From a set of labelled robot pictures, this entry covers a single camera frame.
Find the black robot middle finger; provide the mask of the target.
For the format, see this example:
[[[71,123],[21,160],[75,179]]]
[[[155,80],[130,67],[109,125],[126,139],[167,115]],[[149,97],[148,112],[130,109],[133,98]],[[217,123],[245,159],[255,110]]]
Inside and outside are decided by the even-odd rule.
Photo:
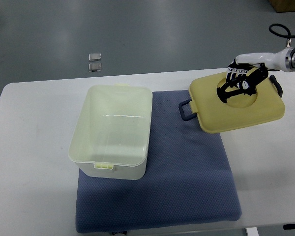
[[[239,83],[242,81],[244,75],[244,70],[243,69],[237,69],[236,71],[236,82]]]

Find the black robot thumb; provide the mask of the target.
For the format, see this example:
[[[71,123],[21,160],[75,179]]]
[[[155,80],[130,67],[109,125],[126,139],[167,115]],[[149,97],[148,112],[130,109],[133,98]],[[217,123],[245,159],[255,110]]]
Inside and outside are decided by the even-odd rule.
[[[246,79],[238,83],[238,88],[242,90],[254,90],[267,77],[268,69],[264,63],[261,63],[259,68],[247,74]]]

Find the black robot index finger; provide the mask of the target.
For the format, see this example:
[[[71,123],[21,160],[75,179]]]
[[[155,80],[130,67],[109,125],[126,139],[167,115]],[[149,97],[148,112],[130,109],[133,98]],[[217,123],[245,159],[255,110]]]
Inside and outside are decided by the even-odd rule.
[[[250,71],[250,69],[242,69],[241,70],[241,80],[244,81],[246,79],[246,76],[248,74],[248,72]]]

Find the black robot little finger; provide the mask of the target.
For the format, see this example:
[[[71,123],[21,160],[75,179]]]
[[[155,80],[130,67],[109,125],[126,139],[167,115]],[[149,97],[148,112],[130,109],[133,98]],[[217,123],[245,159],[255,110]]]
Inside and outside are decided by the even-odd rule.
[[[232,73],[233,73],[233,68],[232,67],[228,67],[227,68],[227,73],[226,73],[226,81],[229,81],[231,79]]]

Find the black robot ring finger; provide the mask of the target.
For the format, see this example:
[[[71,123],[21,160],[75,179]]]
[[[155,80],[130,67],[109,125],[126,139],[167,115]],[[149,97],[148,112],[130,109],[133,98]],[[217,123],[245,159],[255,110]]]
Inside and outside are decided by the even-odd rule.
[[[230,81],[233,80],[237,75],[237,68],[230,68]]]

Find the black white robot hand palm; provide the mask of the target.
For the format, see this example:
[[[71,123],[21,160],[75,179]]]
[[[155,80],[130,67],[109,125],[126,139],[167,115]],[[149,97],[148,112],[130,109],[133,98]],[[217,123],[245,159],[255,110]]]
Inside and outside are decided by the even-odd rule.
[[[294,72],[294,48],[285,48],[278,53],[249,53],[235,57],[228,66],[228,74],[246,73],[251,68],[260,68],[263,63],[270,71]]]

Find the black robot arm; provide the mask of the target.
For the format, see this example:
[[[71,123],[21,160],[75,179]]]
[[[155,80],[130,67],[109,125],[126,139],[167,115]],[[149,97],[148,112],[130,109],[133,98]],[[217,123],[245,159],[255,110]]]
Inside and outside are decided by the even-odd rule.
[[[228,66],[226,87],[236,87],[240,91],[256,88],[269,71],[295,72],[295,35],[283,24],[274,23],[269,31],[286,39],[286,46],[277,53],[249,53],[235,57]]]

